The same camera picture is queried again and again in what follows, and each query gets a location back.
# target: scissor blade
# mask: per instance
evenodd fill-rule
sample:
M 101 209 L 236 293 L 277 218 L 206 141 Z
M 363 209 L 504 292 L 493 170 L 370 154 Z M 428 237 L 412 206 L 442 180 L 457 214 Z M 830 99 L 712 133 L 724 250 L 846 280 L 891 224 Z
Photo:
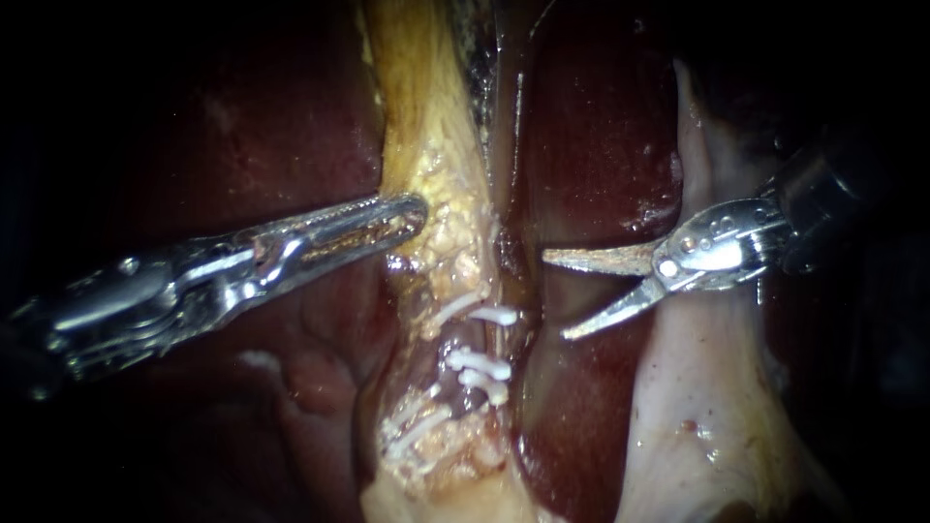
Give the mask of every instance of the scissor blade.
M 582 272 L 647 276 L 653 271 L 652 253 L 663 240 L 613 249 L 545 249 L 542 261 Z
M 656 277 L 650 276 L 629 294 L 618 299 L 600 313 L 578 325 L 562 330 L 562 337 L 574 341 L 624 322 L 652 307 L 659 300 L 666 297 L 667 294 L 668 292 L 662 282 Z

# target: dark background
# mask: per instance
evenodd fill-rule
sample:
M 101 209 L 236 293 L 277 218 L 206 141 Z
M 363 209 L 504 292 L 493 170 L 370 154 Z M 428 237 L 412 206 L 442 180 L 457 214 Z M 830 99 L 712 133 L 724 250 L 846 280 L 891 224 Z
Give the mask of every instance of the dark background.
M 647 11 L 662 21 L 669 48 L 695 65 L 705 96 L 721 114 L 747 127 L 759 124 L 764 114 L 742 110 L 739 96 L 747 91 L 790 113 L 775 118 L 790 122 L 778 130 L 784 154 L 824 122 L 860 119 L 881 137 L 904 190 L 857 232 L 828 276 L 789 284 L 839 293 L 857 318 L 829 325 L 827 335 L 812 334 L 822 357 L 833 358 L 838 369 L 808 384 L 831 414 L 805 415 L 805 391 L 790 391 L 786 400 L 799 431 L 863 520 L 923 513 L 921 473 L 930 465 L 922 431 L 930 414 L 924 269 L 930 243 L 921 212 L 926 95 L 917 42 L 925 28 L 917 27 L 917 12 L 889 3 L 840 9 L 811 2 L 741 8 L 664 2 Z M 188 60 L 194 49 L 248 32 L 257 16 L 292 15 L 274 7 L 193 13 L 165 5 L 4 13 L 4 316 L 32 292 L 123 249 L 163 239 L 130 236 L 118 213 L 111 214 L 119 205 L 109 204 L 123 184 L 137 183 L 118 166 L 120 155 L 132 154 L 139 114 L 161 103 L 160 93 L 195 67 Z M 101 230 L 101 223 L 108 225 Z M 5 491 L 12 501 L 7 510 L 110 520 L 144 513 L 153 503 L 122 477 L 100 476 L 119 469 L 120 455 L 144 448 L 119 439 L 116 421 L 95 408 L 98 393 L 90 387 L 54 406 L 5 408 L 0 456 L 7 483 L 16 485 Z

